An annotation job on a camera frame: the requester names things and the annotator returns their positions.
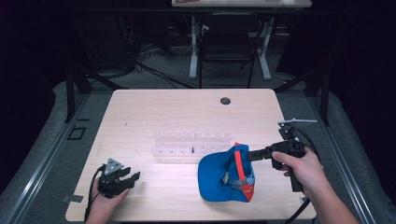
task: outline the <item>table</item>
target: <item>table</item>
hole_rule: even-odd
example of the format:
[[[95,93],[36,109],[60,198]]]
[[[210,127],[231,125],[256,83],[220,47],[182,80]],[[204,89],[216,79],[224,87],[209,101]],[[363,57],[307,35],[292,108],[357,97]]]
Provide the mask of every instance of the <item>table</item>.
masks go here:
[[[183,3],[178,3],[176,0],[172,0],[173,7],[288,7],[288,8],[303,8],[311,7],[312,2],[310,0],[198,0],[198,1],[187,1]],[[265,60],[265,53],[268,48],[268,43],[271,37],[271,33],[274,26],[274,19],[270,19],[265,23],[264,29],[262,31],[263,41],[262,48],[258,49],[258,55],[260,60],[260,65],[262,68],[262,75],[264,80],[271,80],[271,74],[268,69],[267,61]],[[197,66],[198,66],[198,55],[196,48],[196,34],[197,25],[195,18],[192,17],[191,20],[191,66],[190,66],[190,78],[196,79]]]
[[[220,99],[231,100],[223,105]],[[70,203],[69,221],[81,221],[96,169],[109,158],[131,167],[140,179],[118,207],[118,221],[202,221],[286,219],[301,205],[302,193],[291,191],[290,180],[271,161],[252,163],[256,175],[250,203],[210,203],[198,190],[201,157],[155,156],[157,133],[228,133],[229,144],[250,150],[282,141],[277,122],[283,120],[272,90],[120,90],[115,91]],[[299,218],[312,218],[309,205]]]

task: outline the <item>blue and red cap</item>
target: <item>blue and red cap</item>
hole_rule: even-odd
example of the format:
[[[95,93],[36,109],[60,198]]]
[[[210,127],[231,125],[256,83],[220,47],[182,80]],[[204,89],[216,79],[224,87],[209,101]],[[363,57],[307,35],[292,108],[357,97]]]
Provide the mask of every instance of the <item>blue and red cap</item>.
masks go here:
[[[198,186],[209,202],[250,202],[254,193],[254,173],[248,146],[235,144],[226,152],[207,155],[198,165]]]

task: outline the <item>cap brim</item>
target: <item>cap brim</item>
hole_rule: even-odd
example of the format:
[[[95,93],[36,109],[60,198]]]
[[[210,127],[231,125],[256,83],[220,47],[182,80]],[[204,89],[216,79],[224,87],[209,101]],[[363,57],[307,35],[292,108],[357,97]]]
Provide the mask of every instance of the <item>cap brim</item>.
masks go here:
[[[233,156],[234,150],[207,155],[198,165],[198,186],[201,196],[209,202],[238,201],[248,202],[242,190],[221,185],[226,173],[225,162]]]

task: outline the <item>table leg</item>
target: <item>table leg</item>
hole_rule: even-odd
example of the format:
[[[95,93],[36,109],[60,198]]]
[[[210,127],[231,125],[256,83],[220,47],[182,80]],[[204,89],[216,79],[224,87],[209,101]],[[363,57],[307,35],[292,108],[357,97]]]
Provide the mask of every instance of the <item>table leg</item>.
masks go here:
[[[258,50],[260,65],[262,67],[262,75],[264,76],[264,80],[271,80],[270,70],[268,68],[268,63],[265,59],[265,53],[268,49],[268,43],[270,41],[271,33],[274,27],[274,18],[271,18],[264,25],[264,40],[262,41],[262,49]]]
[[[190,79],[197,78],[198,54],[197,54],[197,33],[195,17],[191,18],[191,64]]]

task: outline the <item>human hand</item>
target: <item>human hand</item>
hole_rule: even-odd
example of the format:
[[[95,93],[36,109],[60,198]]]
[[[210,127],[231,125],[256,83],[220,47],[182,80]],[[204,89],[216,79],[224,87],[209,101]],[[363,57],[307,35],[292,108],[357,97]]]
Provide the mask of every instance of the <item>human hand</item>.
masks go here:
[[[126,189],[120,195],[108,199],[107,197],[99,193],[98,183],[99,183],[99,178],[95,179],[95,181],[93,182],[93,189],[92,189],[93,202],[91,205],[90,215],[88,216],[86,222],[88,224],[107,223],[110,220],[111,216],[113,215],[113,212],[116,209],[116,207],[126,198],[126,196],[130,191],[129,189]]]
[[[305,155],[301,158],[292,157],[288,154],[275,151],[272,154],[276,161],[282,162],[283,171],[287,171],[284,175],[289,176],[289,167],[293,169],[297,179],[304,187],[304,194],[311,198],[316,189],[323,189],[330,186],[322,166],[318,160],[318,156],[307,147]]]

